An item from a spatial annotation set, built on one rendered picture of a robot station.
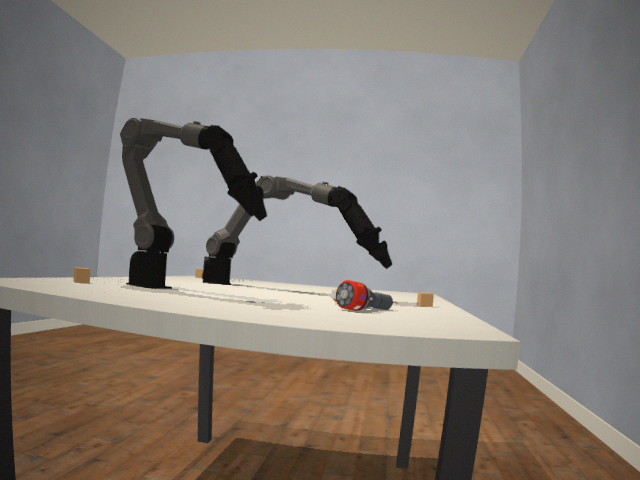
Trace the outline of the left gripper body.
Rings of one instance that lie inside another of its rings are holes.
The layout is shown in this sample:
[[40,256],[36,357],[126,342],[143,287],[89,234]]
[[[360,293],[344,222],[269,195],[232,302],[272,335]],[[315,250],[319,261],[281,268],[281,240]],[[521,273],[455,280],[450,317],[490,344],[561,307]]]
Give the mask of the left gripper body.
[[377,232],[378,241],[379,241],[379,232],[382,231],[380,227],[375,228],[368,217],[361,217],[357,219],[351,225],[351,230],[357,239],[359,239],[361,235],[363,235],[366,231],[370,232],[371,230],[375,230]]

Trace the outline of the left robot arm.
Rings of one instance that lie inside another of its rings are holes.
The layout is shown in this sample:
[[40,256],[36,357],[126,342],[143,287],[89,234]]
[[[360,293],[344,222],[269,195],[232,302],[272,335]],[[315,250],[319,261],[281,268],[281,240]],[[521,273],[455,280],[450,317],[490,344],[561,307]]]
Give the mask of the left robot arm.
[[[357,197],[353,193],[346,188],[340,188],[340,186],[330,186],[327,182],[317,183],[313,186],[290,178],[266,175],[261,176],[255,183],[256,187],[260,186],[263,189],[264,199],[285,200],[294,192],[299,192],[310,195],[315,202],[337,207],[350,229],[357,219],[368,217],[362,207],[358,205]],[[207,240],[206,250],[212,257],[204,257],[203,283],[231,285],[231,259],[229,258],[233,258],[235,255],[240,243],[238,236],[250,218],[251,216],[239,204],[225,228],[216,231]]]

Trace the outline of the grey hose nozzle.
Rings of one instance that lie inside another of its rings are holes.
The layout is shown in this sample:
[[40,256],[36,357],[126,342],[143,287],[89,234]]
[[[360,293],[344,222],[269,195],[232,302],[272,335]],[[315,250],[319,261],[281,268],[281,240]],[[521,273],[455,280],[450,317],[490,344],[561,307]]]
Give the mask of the grey hose nozzle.
[[368,307],[388,310],[393,304],[390,295],[372,292],[363,283],[350,280],[343,281],[337,289],[332,290],[331,298],[342,309],[354,311]]

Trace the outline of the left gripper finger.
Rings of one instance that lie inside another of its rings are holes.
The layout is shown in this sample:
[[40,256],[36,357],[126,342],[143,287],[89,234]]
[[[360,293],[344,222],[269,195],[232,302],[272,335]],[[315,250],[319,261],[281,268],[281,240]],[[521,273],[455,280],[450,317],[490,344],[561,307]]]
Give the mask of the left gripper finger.
[[377,239],[377,232],[375,230],[365,232],[359,239],[357,239],[356,242],[365,248],[377,261],[384,257]]
[[388,253],[388,248],[387,248],[387,243],[386,243],[386,241],[385,241],[385,240],[384,240],[384,241],[382,241],[382,242],[380,243],[380,246],[381,246],[381,248],[382,248],[382,251],[383,251],[384,257],[383,257],[381,260],[379,260],[379,262],[380,262],[380,263],[381,263],[381,264],[382,264],[382,265],[387,269],[387,268],[389,268],[390,266],[392,266],[392,261],[391,261],[391,259],[390,259],[389,253]]

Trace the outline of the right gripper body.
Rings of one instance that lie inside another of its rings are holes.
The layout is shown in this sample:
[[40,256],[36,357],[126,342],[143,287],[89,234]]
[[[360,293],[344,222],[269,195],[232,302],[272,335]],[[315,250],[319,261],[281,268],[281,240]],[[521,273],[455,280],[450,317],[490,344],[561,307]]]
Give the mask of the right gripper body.
[[[239,172],[239,173],[238,173]],[[242,174],[244,173],[244,174]],[[249,179],[252,181],[252,188],[256,188],[255,178],[258,175],[255,172],[250,173],[247,169],[245,163],[242,160],[235,160],[228,163],[221,172],[225,182],[227,183],[228,189],[230,190],[233,186],[232,184],[236,184],[236,181],[243,181],[245,179]]]

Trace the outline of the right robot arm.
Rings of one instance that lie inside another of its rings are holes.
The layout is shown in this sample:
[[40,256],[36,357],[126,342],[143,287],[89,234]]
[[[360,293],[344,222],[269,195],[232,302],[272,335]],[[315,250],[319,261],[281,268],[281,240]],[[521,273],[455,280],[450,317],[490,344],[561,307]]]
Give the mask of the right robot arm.
[[131,256],[129,283],[126,285],[172,289],[165,286],[165,279],[167,253],[174,243],[174,233],[157,210],[143,160],[163,136],[180,139],[186,146],[210,149],[220,172],[228,163],[242,158],[233,145],[232,136],[220,126],[200,125],[197,121],[178,126],[157,120],[140,120],[129,119],[120,133],[124,148],[122,162],[138,216],[133,224],[134,240],[138,250],[143,250]]

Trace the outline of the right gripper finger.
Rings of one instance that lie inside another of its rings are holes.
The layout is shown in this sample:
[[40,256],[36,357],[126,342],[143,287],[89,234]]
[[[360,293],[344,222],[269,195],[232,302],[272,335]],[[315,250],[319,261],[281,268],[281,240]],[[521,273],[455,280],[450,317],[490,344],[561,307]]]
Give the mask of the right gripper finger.
[[255,189],[253,189],[253,193],[260,209],[260,211],[256,213],[254,216],[259,221],[261,221],[262,219],[267,217],[267,212],[266,212],[264,201],[263,201],[263,189],[260,186],[257,186]]
[[233,197],[250,216],[254,216],[259,212],[259,207],[253,194],[252,181],[245,179],[242,182],[236,182],[227,192],[228,195]]

